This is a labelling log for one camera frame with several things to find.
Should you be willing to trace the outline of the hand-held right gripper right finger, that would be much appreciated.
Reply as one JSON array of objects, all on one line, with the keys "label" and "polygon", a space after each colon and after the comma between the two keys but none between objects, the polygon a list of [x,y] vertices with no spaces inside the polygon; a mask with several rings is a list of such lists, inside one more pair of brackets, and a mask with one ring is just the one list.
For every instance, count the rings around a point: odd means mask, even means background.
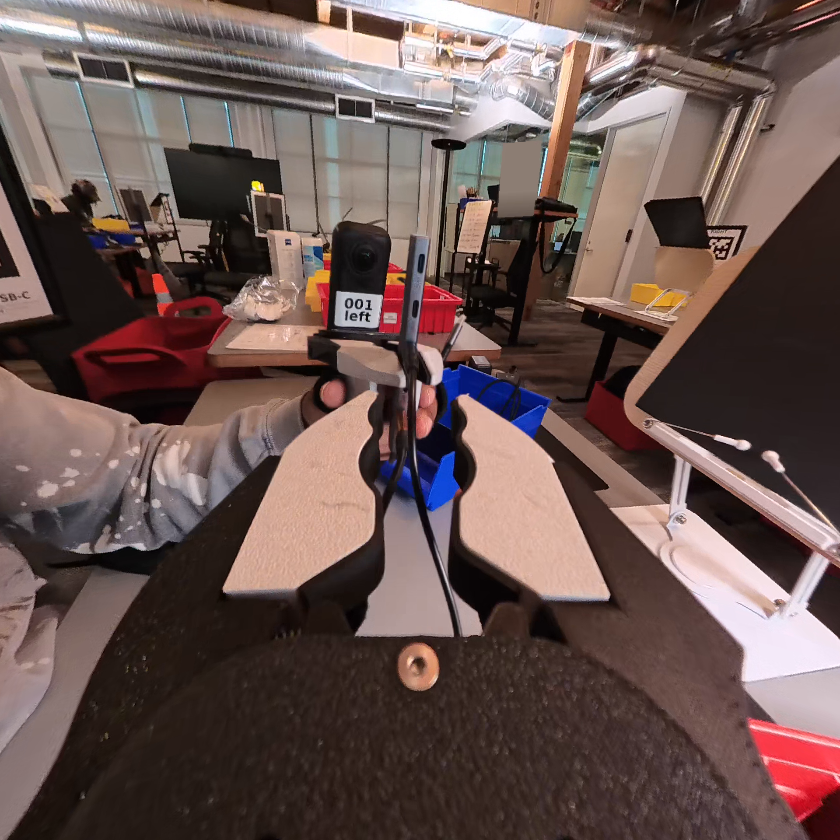
[{"label": "hand-held right gripper right finger", "polygon": [[611,593],[552,457],[469,395],[451,405],[455,480],[448,558],[546,602]]}]

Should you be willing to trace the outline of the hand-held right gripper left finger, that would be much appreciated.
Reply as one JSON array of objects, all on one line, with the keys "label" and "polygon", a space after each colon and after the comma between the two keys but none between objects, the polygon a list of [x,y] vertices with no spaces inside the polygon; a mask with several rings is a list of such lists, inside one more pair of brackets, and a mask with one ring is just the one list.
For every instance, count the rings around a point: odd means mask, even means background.
[{"label": "hand-held right gripper left finger", "polygon": [[363,392],[285,449],[223,585],[229,597],[363,603],[385,568],[382,397]]}]

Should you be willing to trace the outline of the grey usb hub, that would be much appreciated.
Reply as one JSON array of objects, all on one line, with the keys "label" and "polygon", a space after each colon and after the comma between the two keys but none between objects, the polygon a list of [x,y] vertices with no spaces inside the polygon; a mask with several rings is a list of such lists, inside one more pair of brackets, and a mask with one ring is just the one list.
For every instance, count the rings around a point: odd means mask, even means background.
[{"label": "grey usb hub", "polygon": [[415,347],[420,332],[430,241],[419,234],[413,234],[409,240],[401,335],[406,347]]}]

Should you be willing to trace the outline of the blue plastic bin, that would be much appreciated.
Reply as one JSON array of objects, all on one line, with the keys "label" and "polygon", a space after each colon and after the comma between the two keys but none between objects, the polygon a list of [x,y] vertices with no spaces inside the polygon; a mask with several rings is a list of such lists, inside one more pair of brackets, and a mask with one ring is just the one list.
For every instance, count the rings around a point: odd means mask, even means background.
[{"label": "blue plastic bin", "polygon": [[451,404],[469,396],[513,426],[534,438],[549,406],[548,397],[532,392],[514,381],[460,365],[445,370],[437,403],[444,414],[433,431],[417,444],[418,474],[423,499],[430,511],[451,501],[459,485],[455,479],[455,442],[452,435]]}]

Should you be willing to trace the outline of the red plastic bin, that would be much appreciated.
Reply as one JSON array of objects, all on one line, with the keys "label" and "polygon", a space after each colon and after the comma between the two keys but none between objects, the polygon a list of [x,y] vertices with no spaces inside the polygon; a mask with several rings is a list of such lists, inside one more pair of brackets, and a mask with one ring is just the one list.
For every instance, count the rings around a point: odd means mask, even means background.
[{"label": "red plastic bin", "polygon": [[839,838],[839,740],[749,719],[771,780],[811,839]]}]

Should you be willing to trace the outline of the white whiteboard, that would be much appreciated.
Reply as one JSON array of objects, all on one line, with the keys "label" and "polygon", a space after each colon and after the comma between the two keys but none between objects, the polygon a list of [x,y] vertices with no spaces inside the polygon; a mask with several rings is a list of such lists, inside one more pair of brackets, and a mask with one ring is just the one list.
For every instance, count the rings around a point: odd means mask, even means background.
[{"label": "white whiteboard", "polygon": [[491,199],[469,198],[463,204],[455,252],[475,256],[485,244],[494,203]]}]

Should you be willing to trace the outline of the red storage box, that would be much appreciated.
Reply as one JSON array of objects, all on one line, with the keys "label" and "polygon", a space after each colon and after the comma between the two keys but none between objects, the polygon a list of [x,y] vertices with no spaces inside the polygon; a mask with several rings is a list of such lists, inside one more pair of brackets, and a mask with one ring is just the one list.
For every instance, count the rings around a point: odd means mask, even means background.
[{"label": "red storage box", "polygon": [[626,452],[661,449],[662,446],[628,420],[623,398],[613,394],[603,381],[593,384],[584,420],[615,446]]}]

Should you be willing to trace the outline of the black monitor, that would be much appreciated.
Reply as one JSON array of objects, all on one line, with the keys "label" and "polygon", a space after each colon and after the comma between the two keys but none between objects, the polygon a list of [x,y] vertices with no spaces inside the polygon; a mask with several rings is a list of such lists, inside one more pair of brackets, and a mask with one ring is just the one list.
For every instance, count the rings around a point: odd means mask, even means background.
[{"label": "black monitor", "polygon": [[197,145],[164,148],[171,194],[180,219],[208,222],[250,215],[252,183],[266,193],[284,193],[280,163],[255,157],[249,150]]}]

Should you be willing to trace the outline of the black standing desk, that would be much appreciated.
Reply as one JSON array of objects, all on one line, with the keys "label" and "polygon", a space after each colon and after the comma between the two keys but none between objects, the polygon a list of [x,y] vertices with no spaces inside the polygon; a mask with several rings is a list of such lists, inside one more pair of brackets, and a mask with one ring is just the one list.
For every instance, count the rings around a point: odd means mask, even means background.
[{"label": "black standing desk", "polygon": [[542,277],[549,274],[559,264],[571,231],[561,239],[560,251],[548,265],[545,263],[547,233],[559,222],[573,226],[577,218],[578,213],[575,207],[548,197],[538,198],[534,203],[532,213],[527,216],[502,217],[498,212],[490,215],[492,226],[504,228],[519,224],[521,231],[525,233],[525,237],[519,240],[517,251],[509,267],[504,271],[507,302],[501,303],[500,308],[511,308],[512,317],[510,320],[505,320],[496,312],[493,315],[493,322],[507,330],[506,346],[508,348],[520,345],[532,348],[537,345],[529,342],[520,343],[519,340],[523,316],[527,308],[526,298],[532,269],[537,266],[539,276]]}]

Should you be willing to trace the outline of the red felt tote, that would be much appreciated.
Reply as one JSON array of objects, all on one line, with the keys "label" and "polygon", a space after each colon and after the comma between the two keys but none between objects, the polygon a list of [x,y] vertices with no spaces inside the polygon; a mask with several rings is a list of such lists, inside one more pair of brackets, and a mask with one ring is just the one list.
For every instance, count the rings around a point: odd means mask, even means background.
[{"label": "red felt tote", "polygon": [[180,402],[216,381],[256,378],[259,369],[221,369],[208,351],[229,324],[210,297],[174,302],[73,351],[90,402],[127,412],[142,402]]}]

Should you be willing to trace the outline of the wooden pillar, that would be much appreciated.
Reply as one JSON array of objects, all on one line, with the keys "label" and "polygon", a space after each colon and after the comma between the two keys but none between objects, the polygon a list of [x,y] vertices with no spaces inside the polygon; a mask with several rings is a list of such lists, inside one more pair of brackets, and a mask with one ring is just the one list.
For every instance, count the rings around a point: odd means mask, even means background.
[{"label": "wooden pillar", "polygon": [[563,52],[540,196],[559,198],[591,46],[575,40]]}]

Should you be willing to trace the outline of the white door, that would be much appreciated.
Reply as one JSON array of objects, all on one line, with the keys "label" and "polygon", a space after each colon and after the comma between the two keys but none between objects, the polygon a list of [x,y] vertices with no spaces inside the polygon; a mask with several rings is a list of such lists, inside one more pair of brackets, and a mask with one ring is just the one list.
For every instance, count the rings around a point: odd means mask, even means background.
[{"label": "white door", "polygon": [[662,113],[608,132],[608,154],[581,237],[572,296],[613,295],[667,120]]}]

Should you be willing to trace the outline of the small board on clear stand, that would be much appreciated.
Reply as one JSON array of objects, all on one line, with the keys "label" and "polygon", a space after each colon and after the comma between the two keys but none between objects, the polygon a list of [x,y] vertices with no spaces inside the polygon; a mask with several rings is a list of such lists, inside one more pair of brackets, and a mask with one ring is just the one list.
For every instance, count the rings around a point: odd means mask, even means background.
[{"label": "small board on clear stand", "polygon": [[[654,282],[660,289],[649,302],[646,314],[670,319],[710,276],[715,258],[709,247],[706,215],[699,196],[651,199],[644,205],[658,239],[654,257]],[[667,313],[655,314],[662,298],[681,294]]]}]

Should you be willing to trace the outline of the framed marker sign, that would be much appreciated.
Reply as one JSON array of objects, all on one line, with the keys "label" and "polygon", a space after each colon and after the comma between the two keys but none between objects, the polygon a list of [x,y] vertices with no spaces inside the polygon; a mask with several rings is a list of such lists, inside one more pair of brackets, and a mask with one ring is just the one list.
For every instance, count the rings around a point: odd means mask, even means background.
[{"label": "framed marker sign", "polygon": [[708,249],[714,260],[726,261],[736,256],[747,231],[747,225],[707,226]]}]

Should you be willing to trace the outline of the framed white sign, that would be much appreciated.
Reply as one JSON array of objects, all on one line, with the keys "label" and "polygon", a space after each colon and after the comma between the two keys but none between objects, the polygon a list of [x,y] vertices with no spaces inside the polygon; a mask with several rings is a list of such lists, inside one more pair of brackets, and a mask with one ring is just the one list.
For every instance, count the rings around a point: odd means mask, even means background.
[{"label": "framed white sign", "polygon": [[52,328],[67,320],[35,210],[13,150],[1,132],[1,329]]}]

